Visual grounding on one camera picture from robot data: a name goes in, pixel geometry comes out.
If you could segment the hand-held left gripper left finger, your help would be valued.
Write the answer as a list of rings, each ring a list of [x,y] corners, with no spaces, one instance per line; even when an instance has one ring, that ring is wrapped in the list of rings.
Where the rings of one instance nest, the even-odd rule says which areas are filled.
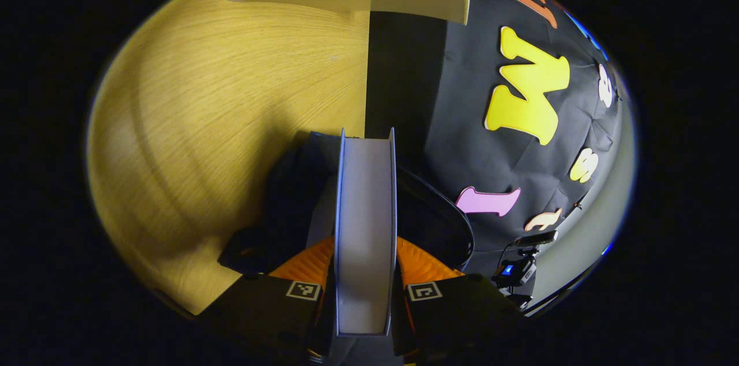
[[[200,324],[272,364],[325,364],[336,324],[335,239],[269,274],[243,275],[200,313]]]

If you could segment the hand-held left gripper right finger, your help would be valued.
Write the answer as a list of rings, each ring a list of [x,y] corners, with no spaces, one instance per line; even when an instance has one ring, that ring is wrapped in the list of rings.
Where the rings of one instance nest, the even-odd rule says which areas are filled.
[[[404,238],[395,284],[395,355],[406,364],[438,364],[522,331],[519,308],[491,280],[449,268]]]

